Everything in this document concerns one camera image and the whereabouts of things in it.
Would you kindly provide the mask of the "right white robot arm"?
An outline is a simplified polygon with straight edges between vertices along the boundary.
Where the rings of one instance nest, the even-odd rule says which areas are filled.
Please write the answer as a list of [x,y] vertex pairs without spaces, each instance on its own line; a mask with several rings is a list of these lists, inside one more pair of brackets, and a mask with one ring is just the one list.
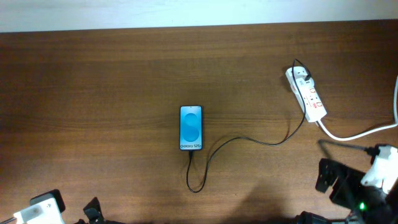
[[349,209],[350,213],[345,218],[329,219],[303,211],[292,222],[298,224],[397,223],[397,182],[394,182],[387,194],[382,189],[362,184],[360,180],[364,175],[364,172],[340,162],[321,159],[315,189],[325,193],[329,187],[332,187],[333,190],[329,196],[331,202]]

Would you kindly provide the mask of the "blue Galaxy smartphone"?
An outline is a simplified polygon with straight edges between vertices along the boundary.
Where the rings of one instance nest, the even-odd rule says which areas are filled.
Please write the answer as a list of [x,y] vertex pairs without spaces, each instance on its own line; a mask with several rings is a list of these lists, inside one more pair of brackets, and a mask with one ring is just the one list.
[[180,107],[180,139],[181,151],[198,151],[203,148],[202,107]]

